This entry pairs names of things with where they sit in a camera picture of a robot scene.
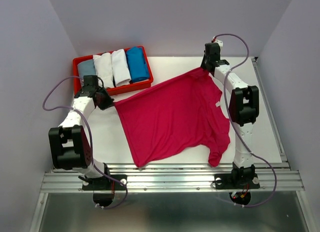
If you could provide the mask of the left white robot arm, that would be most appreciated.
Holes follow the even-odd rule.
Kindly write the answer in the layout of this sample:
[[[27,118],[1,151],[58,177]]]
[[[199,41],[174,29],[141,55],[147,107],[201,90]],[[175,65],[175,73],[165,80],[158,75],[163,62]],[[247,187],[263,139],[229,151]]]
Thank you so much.
[[[48,97],[42,104],[45,111],[69,110],[64,121],[48,132],[51,158],[56,169],[77,171],[85,180],[94,179],[99,188],[105,189],[110,186],[112,178],[108,166],[94,159],[88,118],[96,108],[106,110],[113,107],[114,99],[97,75],[86,75],[82,80],[83,86],[74,96],[71,106],[47,108]]]

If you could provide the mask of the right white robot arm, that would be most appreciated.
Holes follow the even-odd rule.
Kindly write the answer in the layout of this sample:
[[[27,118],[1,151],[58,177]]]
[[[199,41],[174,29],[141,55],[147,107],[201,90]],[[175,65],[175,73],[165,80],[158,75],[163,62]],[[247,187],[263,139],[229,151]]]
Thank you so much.
[[[249,146],[252,143],[253,125],[259,115],[259,89],[250,86],[232,72],[227,60],[221,59],[221,41],[205,44],[201,67],[223,84],[223,94],[230,94],[227,108],[235,137],[235,155],[230,174],[232,185],[241,187],[254,179],[255,166]]]

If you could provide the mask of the pink t-shirt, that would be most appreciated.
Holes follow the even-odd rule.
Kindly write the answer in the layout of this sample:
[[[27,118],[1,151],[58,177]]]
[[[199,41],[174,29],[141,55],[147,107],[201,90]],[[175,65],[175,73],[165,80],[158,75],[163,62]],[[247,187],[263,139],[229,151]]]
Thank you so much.
[[[219,165],[230,144],[222,92],[196,68],[115,103],[133,161],[143,167],[203,145],[208,163]]]

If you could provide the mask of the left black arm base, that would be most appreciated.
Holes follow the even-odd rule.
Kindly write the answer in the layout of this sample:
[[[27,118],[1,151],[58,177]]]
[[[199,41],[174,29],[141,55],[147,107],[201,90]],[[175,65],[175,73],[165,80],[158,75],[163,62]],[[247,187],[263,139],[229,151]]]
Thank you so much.
[[[118,182],[106,177],[88,178],[86,176],[78,176],[82,181],[82,190],[84,191],[125,191],[125,188]]]

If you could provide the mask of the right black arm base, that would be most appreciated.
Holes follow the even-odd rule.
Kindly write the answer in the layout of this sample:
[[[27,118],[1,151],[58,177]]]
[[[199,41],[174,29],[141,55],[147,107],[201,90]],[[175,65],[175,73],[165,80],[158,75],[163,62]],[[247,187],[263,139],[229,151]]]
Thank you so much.
[[[211,185],[216,189],[236,191],[242,189],[259,189],[260,181],[254,165],[246,168],[238,168],[234,165],[230,173],[215,174]]]

